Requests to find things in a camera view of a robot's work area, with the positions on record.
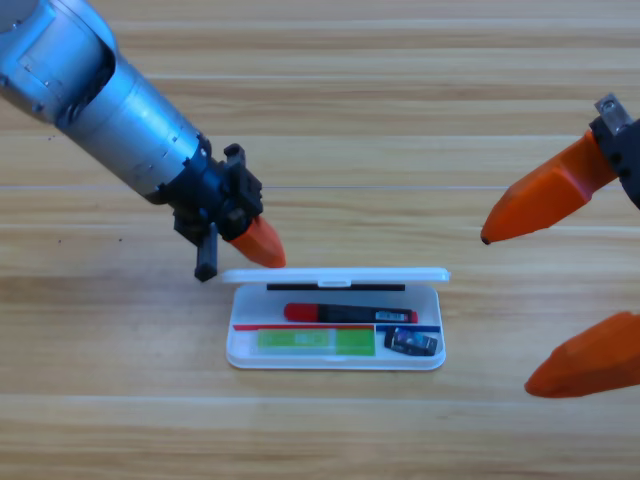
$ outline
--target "metal cylinder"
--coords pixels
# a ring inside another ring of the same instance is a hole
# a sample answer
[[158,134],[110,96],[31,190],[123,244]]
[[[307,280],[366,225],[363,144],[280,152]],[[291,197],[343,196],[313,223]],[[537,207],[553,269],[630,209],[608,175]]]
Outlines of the metal cylinder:
[[184,169],[198,132],[119,55],[102,91],[61,131],[140,195]]
[[93,31],[64,5],[3,0],[0,95],[24,113],[55,123],[90,84],[103,55]]

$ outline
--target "green eraser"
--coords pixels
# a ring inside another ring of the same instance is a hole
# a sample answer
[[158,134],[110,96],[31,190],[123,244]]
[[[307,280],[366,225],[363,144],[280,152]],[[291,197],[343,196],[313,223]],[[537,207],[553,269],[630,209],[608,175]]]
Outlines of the green eraser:
[[336,355],[374,356],[375,332],[371,329],[336,330]]
[[260,348],[319,348],[329,347],[329,330],[259,330]]

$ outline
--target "black metal bracket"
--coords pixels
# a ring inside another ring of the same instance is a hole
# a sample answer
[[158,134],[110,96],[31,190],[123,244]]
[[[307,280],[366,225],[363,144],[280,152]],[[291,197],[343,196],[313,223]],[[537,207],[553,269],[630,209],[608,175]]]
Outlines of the black metal bracket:
[[640,120],[634,121],[613,94],[596,103],[591,131],[634,205],[640,208]]

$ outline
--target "small black object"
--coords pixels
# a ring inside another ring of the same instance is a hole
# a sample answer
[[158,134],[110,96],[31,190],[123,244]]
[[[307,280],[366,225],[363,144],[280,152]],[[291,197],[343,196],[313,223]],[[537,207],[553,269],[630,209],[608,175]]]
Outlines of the small black object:
[[590,124],[600,151],[620,178],[622,188],[640,208],[640,120],[622,128],[615,135],[602,117]]
[[384,336],[384,346],[405,355],[433,357],[438,340],[407,328],[391,327]]

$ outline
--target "white plastic box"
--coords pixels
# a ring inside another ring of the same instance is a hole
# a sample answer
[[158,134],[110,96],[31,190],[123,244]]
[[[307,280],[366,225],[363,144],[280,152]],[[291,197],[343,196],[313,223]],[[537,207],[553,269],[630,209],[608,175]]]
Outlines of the white plastic box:
[[[446,346],[438,294],[430,284],[448,282],[449,277],[447,270],[432,267],[227,271],[222,281],[243,284],[234,296],[227,359],[249,369],[436,369],[445,361]],[[288,303],[410,309],[418,321],[300,324],[285,318]],[[435,354],[412,356],[385,347],[386,332],[393,327],[435,339]]]

